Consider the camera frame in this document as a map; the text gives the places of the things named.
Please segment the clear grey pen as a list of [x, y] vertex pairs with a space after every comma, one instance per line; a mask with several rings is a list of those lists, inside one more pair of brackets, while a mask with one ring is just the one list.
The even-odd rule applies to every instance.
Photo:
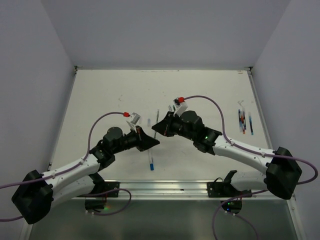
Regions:
[[[160, 109], [157, 109], [156, 111], [156, 119], [155, 119], [155, 123], [157, 124], [159, 122], [159, 115], [160, 115]], [[156, 135], [157, 135], [157, 132], [154, 130], [154, 138], [156, 139]]]

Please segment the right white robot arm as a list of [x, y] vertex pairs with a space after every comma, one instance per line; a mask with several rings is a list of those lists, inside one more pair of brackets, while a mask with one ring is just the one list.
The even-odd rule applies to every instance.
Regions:
[[222, 132], [205, 126], [195, 111], [186, 111], [181, 116], [169, 111], [152, 129], [164, 137], [184, 137], [202, 153], [233, 159], [254, 169], [231, 170], [222, 182], [214, 183], [212, 190], [221, 197], [251, 195], [253, 190], [258, 190], [289, 200], [302, 175], [302, 169], [287, 149], [279, 147], [273, 151], [242, 146], [241, 142], [225, 138]]

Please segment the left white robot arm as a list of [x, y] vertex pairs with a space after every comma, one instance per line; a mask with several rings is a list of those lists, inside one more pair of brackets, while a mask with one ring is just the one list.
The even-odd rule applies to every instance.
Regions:
[[128, 134], [124, 134], [119, 127], [111, 127], [82, 158], [56, 170], [43, 173], [30, 171], [11, 200], [25, 221], [29, 225], [35, 224], [64, 201], [86, 194], [101, 195], [104, 184], [98, 172], [111, 165], [117, 153], [132, 148], [143, 152], [159, 143], [140, 126]]

